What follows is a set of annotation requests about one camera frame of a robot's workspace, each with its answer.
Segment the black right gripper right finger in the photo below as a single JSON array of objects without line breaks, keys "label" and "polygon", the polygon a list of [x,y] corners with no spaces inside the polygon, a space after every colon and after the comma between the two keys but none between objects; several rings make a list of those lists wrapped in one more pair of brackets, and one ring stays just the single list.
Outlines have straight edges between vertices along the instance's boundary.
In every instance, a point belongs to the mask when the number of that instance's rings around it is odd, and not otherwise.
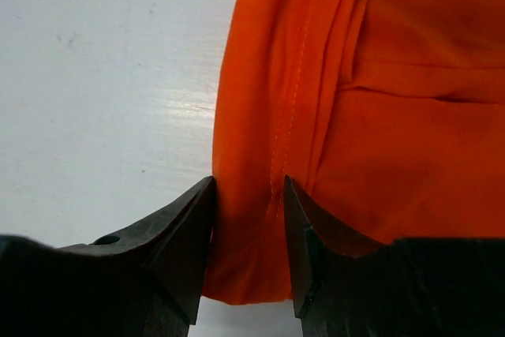
[{"label": "black right gripper right finger", "polygon": [[501,238],[382,244],[283,188],[294,315],[306,336],[501,336]]}]

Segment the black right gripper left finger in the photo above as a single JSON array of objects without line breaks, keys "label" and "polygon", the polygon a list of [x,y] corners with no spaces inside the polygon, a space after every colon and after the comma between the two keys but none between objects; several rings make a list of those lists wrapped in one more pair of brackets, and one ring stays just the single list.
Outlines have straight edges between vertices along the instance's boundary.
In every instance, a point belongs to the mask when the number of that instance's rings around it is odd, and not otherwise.
[{"label": "black right gripper left finger", "polygon": [[215,180],[91,244],[1,238],[4,336],[185,336],[196,323]]}]

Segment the orange t-shirt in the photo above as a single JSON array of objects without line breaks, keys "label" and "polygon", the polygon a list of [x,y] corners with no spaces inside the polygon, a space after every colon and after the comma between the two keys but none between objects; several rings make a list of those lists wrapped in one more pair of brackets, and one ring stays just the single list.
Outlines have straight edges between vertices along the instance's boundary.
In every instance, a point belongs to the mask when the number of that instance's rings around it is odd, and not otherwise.
[{"label": "orange t-shirt", "polygon": [[291,296],[282,188],[382,243],[504,234],[504,0],[237,0],[203,294]]}]

